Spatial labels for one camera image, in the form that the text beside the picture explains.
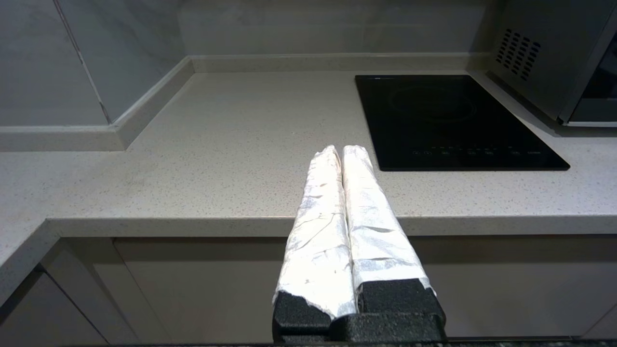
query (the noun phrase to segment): kitchen countertop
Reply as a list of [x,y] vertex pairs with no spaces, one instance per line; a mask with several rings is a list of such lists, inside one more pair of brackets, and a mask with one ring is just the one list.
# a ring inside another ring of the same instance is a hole
[[[0,303],[63,236],[287,236],[315,152],[377,166],[359,73],[420,72],[197,73],[125,152],[0,153]],[[572,168],[377,169],[407,234],[614,233],[617,132],[543,122],[470,74]]]

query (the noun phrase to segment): vent slot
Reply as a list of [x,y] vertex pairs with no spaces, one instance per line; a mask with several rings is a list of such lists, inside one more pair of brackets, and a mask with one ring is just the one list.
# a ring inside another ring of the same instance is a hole
[[538,59],[540,47],[540,43],[531,41],[530,38],[508,28],[503,33],[495,61],[522,80],[527,81],[531,76],[531,68]]

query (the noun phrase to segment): white cabinet door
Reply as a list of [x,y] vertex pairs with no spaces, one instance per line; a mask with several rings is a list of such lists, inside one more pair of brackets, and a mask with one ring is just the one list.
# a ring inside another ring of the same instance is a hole
[[[271,341],[283,238],[118,239],[176,343]],[[583,335],[617,303],[617,239],[412,239],[449,337]]]
[[94,264],[84,264],[66,240],[59,240],[40,264],[110,344],[134,345],[140,342],[96,273],[89,270]]
[[117,239],[126,266],[175,343],[272,342],[285,239]]
[[583,338],[617,338],[617,305],[589,329]]
[[449,337],[581,336],[617,303],[617,238],[412,238]]
[[[110,344],[132,345],[141,343],[147,345],[172,342],[165,327],[160,323],[159,318],[137,286],[135,279],[110,238],[68,238],[64,241],[68,244],[70,252],[78,258],[78,262],[88,268],[89,273],[84,273],[81,270],[76,271],[80,266],[77,266],[78,264],[75,261],[71,262],[72,266],[67,266],[66,262],[60,262],[66,257],[55,258],[54,263],[57,263],[57,268],[61,269],[60,273],[59,271],[52,272],[50,267],[48,267],[48,271],[69,296],[71,295],[69,288],[72,288],[74,293],[82,292],[86,287],[91,288],[92,284],[88,283],[90,282],[88,281],[89,278],[93,278],[101,284],[98,290],[87,290],[87,293],[80,295],[82,298],[89,298],[88,301],[90,301],[90,304],[83,303],[80,307],[83,307],[81,310]],[[114,330],[123,326],[123,322],[116,319],[114,315],[110,315],[108,310],[100,307],[98,305],[100,302],[97,304],[93,301],[93,299],[101,298],[101,295],[94,296],[101,290],[108,294],[107,297],[124,317],[125,322],[139,339],[138,342],[132,342],[125,338],[123,334],[114,332]],[[74,299],[74,302],[79,305],[77,299]],[[112,340],[111,337],[107,337],[106,333],[115,337],[115,339]]]
[[0,310],[0,341],[5,347],[107,344],[42,272],[30,274]]

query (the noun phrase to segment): white marble wall tile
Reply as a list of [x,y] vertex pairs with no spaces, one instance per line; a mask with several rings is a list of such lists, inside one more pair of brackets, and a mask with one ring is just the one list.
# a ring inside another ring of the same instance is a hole
[[484,52],[505,1],[372,0],[363,48],[369,52]]
[[0,1],[0,126],[104,124],[54,3]]
[[505,0],[184,0],[194,55],[481,52]]
[[184,58],[176,0],[61,0],[112,120]]

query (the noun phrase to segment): induction cooktop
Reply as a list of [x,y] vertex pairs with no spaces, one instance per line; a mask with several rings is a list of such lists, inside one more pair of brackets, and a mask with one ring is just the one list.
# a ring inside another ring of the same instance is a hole
[[467,75],[355,77],[383,171],[568,170]]

